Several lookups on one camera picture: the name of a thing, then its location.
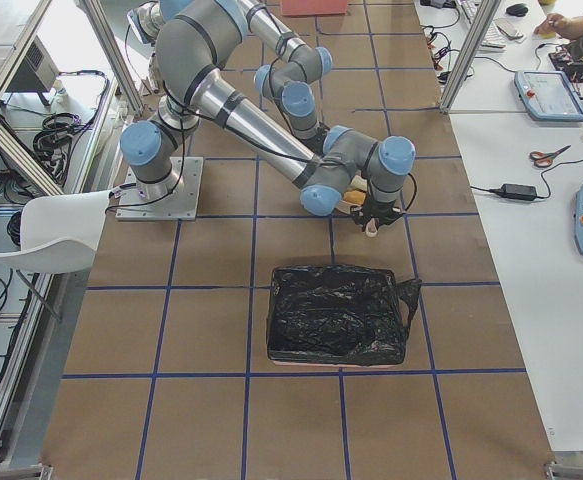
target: red box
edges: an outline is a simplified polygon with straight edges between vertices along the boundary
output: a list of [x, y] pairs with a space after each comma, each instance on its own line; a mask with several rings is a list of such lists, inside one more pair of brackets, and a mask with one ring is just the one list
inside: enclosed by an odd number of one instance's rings
[[347, 13], [348, 0], [280, 0], [282, 15], [343, 15]]

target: blue joint cap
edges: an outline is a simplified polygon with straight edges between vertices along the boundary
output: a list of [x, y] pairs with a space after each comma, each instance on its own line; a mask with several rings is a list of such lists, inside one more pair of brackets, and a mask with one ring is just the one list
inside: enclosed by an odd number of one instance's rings
[[315, 47], [322, 60], [322, 76], [324, 77], [333, 68], [333, 57], [331, 53], [324, 47]]
[[282, 106], [294, 117], [306, 117], [315, 112], [315, 98], [311, 87], [304, 82], [289, 82], [282, 90]]
[[264, 90], [264, 81], [267, 78], [267, 75], [271, 71], [271, 65], [262, 65], [258, 70], [255, 72], [255, 77], [253, 78], [253, 83], [255, 83], [255, 88], [260, 95], [263, 95], [262, 91]]
[[300, 193], [302, 206], [318, 217], [329, 215], [340, 200], [342, 200], [342, 194], [326, 185], [304, 187]]
[[343, 127], [342, 125], [336, 125], [335, 127], [332, 127], [324, 139], [324, 144], [322, 145], [322, 151], [324, 153], [328, 153], [329, 150], [331, 150], [331, 148], [333, 147], [333, 144], [338, 141], [338, 138], [340, 138], [342, 135], [344, 135], [349, 130], [351, 130], [351, 129], [348, 127]]
[[242, 13], [242, 10], [238, 6], [235, 0], [215, 0], [215, 3], [220, 5], [225, 12], [233, 19], [236, 27], [240, 31], [240, 36], [244, 40], [247, 36], [249, 26], [247, 25], [247, 19]]
[[160, 12], [165, 22], [168, 22], [185, 7], [188, 7], [193, 0], [160, 0]]
[[413, 168], [415, 146], [405, 137], [389, 137], [379, 148], [380, 163], [394, 175], [406, 175]]
[[142, 167], [150, 163], [161, 146], [160, 129], [148, 120], [129, 125], [120, 136], [120, 149], [132, 167]]

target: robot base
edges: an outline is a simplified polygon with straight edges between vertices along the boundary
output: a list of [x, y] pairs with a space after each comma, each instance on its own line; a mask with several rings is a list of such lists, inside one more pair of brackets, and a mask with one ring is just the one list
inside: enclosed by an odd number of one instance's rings
[[[180, 172], [182, 157], [171, 157], [173, 169]], [[182, 178], [171, 195], [164, 199], [143, 205], [146, 199], [140, 196], [138, 189], [123, 190], [120, 196], [120, 208], [116, 218], [120, 221], [157, 221], [157, 220], [195, 220], [200, 197], [200, 182], [202, 181], [202, 157], [186, 157]], [[125, 183], [136, 181], [135, 175], [129, 169]]]

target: grid floor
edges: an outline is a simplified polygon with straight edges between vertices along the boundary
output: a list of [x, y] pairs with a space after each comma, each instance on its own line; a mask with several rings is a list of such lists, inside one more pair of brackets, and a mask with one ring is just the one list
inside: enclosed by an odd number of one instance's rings
[[[328, 125], [415, 143], [411, 211], [376, 239], [312, 217], [202, 125], [187, 147], [206, 158], [198, 220], [106, 222], [42, 461], [63, 480], [544, 478], [548, 442], [413, 4], [283, 20], [331, 50], [315, 89]], [[224, 76], [270, 108], [252, 78], [272, 59], [250, 37]], [[328, 263], [423, 280], [404, 364], [269, 362], [271, 270]]]

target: white chair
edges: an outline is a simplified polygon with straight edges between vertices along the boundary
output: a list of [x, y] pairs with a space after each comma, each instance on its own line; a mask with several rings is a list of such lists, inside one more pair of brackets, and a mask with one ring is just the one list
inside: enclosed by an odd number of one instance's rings
[[0, 252], [31, 293], [60, 320], [60, 315], [22, 274], [69, 273], [91, 267], [100, 242], [109, 191], [38, 197], [22, 210], [20, 250]]

